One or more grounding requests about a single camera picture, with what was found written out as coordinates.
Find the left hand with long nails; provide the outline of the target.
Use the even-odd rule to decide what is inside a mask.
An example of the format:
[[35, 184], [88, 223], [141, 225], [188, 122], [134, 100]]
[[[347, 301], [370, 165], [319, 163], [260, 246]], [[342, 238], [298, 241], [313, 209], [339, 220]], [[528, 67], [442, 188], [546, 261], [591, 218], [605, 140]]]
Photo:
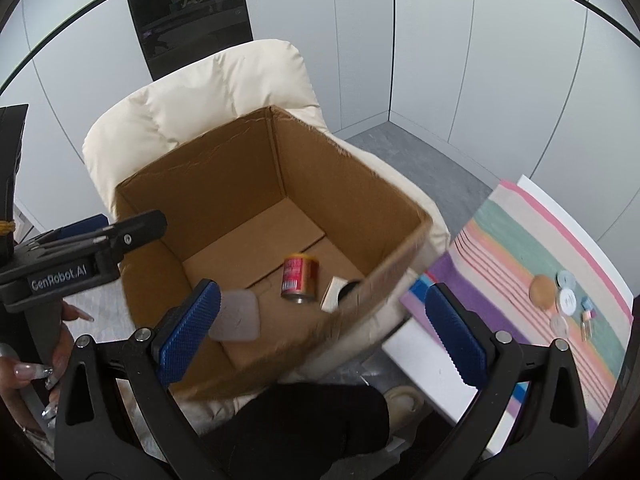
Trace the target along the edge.
[[1, 397], [18, 426], [23, 429], [43, 434], [38, 420], [32, 416], [25, 404], [21, 391], [32, 382], [43, 379], [50, 392], [49, 404], [44, 409], [43, 417], [51, 419], [55, 416], [60, 390], [56, 384], [66, 372], [70, 354], [74, 348], [74, 338], [66, 325], [67, 322], [77, 320], [94, 322], [94, 317], [66, 301], [62, 302], [62, 321], [58, 323], [58, 343], [52, 353], [50, 365], [40, 363], [26, 363], [13, 356], [1, 357]]

